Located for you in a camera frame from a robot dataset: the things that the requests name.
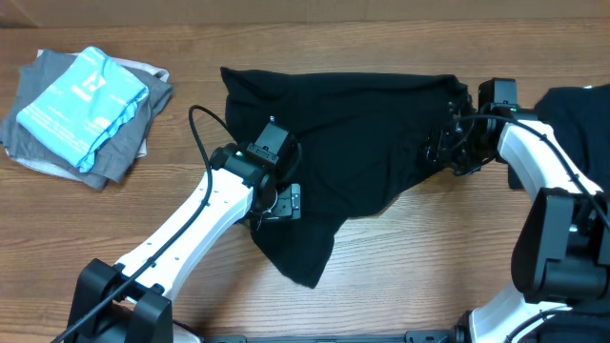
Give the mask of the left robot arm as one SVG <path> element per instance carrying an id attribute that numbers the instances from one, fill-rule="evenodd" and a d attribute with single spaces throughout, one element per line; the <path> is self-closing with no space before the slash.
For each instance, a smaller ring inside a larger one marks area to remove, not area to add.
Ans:
<path id="1" fill-rule="evenodd" d="M 301 155 L 295 136 L 269 122 L 253 143 L 207 158 L 193 193 L 143 243 L 109 265 L 79 274 L 60 342 L 199 342 L 173 319 L 173 302 L 214 242 L 237 221 L 297 219 L 300 188 L 283 176 Z"/>

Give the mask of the black polo shirt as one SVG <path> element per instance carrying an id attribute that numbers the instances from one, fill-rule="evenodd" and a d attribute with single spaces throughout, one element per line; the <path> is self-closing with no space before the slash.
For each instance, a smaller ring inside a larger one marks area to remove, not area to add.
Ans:
<path id="1" fill-rule="evenodd" d="M 427 139 L 470 104 L 466 85 L 452 74 L 226 68 L 221 77 L 236 141 L 254 141 L 275 121 L 301 145 L 291 176 L 301 188 L 300 218 L 254 223 L 252 238 L 284 276 L 308 288 L 317 285 L 347 219 L 381 212 L 436 173 L 425 156 Z"/>

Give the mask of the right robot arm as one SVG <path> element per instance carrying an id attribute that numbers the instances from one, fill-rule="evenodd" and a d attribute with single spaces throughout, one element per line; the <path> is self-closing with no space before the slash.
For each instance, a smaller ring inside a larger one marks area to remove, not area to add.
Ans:
<path id="1" fill-rule="evenodd" d="M 456 176 L 496 160 L 532 207 L 511 257 L 511 279 L 465 313 L 446 342 L 606 342 L 609 339 L 609 194 L 579 170 L 552 127 L 517 103 L 513 79 L 479 87 L 479 103 L 450 103 L 426 157 Z"/>

